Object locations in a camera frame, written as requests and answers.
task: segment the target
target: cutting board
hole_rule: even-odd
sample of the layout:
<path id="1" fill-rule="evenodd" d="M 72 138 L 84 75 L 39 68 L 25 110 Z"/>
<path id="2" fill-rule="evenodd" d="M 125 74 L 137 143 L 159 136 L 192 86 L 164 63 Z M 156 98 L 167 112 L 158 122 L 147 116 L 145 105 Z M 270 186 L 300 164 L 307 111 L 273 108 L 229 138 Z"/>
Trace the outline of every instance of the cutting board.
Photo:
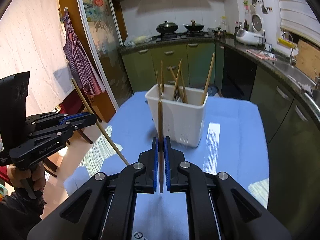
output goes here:
<path id="1" fill-rule="evenodd" d="M 296 67 L 314 81 L 315 69 L 317 75 L 320 73 L 320 51 L 302 40 L 299 40 L 298 48 Z"/>

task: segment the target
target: silver bolt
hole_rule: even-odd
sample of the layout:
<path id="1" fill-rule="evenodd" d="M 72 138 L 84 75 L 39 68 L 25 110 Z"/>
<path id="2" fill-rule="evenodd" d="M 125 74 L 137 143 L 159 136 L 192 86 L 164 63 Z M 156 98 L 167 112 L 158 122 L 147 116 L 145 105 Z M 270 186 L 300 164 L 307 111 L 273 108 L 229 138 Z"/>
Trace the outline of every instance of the silver bolt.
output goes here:
<path id="1" fill-rule="evenodd" d="M 220 179 L 223 179 L 223 180 L 229 178 L 228 174 L 225 173 L 225 172 L 220 172 L 220 173 L 218 174 L 218 177 L 219 177 Z"/>
<path id="2" fill-rule="evenodd" d="M 182 168 L 189 168 L 190 167 L 190 163 L 188 163 L 188 162 L 181 162 L 180 163 L 180 166 L 182 167 Z"/>
<path id="3" fill-rule="evenodd" d="M 97 174 L 94 176 L 94 178 L 95 178 L 96 180 L 103 180 L 103 179 L 105 178 L 105 175 L 104 175 L 104 173 L 99 172 L 99 173 L 97 173 Z"/>
<path id="4" fill-rule="evenodd" d="M 133 167 L 136 169 L 136 170 L 140 170 L 143 168 L 143 163 L 135 163 L 133 165 Z"/>

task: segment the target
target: dark granite countertop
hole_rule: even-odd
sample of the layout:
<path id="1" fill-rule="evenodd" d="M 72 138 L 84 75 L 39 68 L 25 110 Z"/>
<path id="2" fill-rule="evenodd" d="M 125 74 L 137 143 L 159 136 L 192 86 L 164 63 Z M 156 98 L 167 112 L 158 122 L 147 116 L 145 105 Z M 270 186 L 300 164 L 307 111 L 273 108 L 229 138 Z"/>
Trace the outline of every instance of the dark granite countertop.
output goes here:
<path id="1" fill-rule="evenodd" d="M 294 95 L 294 97 L 305 107 L 307 112 L 312 117 L 313 121 L 317 125 L 320 131 L 320 109 L 316 106 L 313 101 L 306 95 L 301 88 L 289 79 L 283 72 L 281 72 L 276 65 L 272 63 L 270 60 L 263 60 L 259 59 L 256 56 L 248 53 L 246 49 L 256 49 L 254 46 L 244 45 L 233 38 L 218 38 L 218 37 L 188 37 L 185 39 L 177 39 L 177 40 L 170 40 L 170 41 L 150 41 L 143 44 L 139 44 L 133 47 L 122 47 L 120 48 L 119 52 L 122 55 L 130 54 L 133 52 L 137 52 L 143 49 L 152 49 L 157 47 L 163 46 L 170 46 L 175 44 L 181 43 L 204 43 L 204 42 L 217 42 L 222 46 L 227 46 L 230 49 L 237 51 L 238 53 L 242 54 L 244 57 L 255 62 L 258 66 L 262 67 L 265 71 L 267 71 L 271 76 L 273 76 L 276 80 L 278 80 L 281 84 L 283 84 L 287 89 Z M 277 58 L 278 61 L 284 61 L 281 57 Z"/>

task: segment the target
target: finger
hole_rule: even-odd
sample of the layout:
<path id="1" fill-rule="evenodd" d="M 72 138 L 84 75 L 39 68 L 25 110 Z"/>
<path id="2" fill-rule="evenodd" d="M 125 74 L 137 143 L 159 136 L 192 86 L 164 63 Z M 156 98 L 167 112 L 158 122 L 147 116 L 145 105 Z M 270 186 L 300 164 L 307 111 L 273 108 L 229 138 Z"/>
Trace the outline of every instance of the finger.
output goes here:
<path id="1" fill-rule="evenodd" d="M 36 181 L 42 177 L 44 177 L 44 166 L 43 162 L 39 162 L 39 165 L 37 166 L 36 170 L 33 171 L 31 178 L 33 181 Z"/>
<path id="2" fill-rule="evenodd" d="M 14 165 L 7 168 L 7 173 L 10 180 L 22 180 L 31 177 L 30 170 L 21 171 Z"/>
<path id="3" fill-rule="evenodd" d="M 43 176 L 42 178 L 35 181 L 35 183 L 33 185 L 33 190 L 37 191 L 39 189 L 42 189 L 42 188 L 44 188 L 45 184 L 46 184 L 45 176 Z"/>

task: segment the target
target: curtain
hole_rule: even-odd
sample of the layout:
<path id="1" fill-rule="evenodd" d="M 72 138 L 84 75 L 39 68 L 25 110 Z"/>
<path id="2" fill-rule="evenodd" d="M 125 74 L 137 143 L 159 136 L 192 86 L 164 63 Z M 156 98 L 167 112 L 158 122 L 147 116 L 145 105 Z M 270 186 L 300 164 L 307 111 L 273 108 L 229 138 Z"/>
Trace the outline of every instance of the curtain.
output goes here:
<path id="1" fill-rule="evenodd" d="M 73 89 L 58 8 L 57 0 L 13 0 L 0 19 L 0 78 L 30 71 L 27 116 L 52 111 Z"/>
<path id="2" fill-rule="evenodd" d="M 281 27 L 320 46 L 320 24 L 306 0 L 279 0 Z"/>

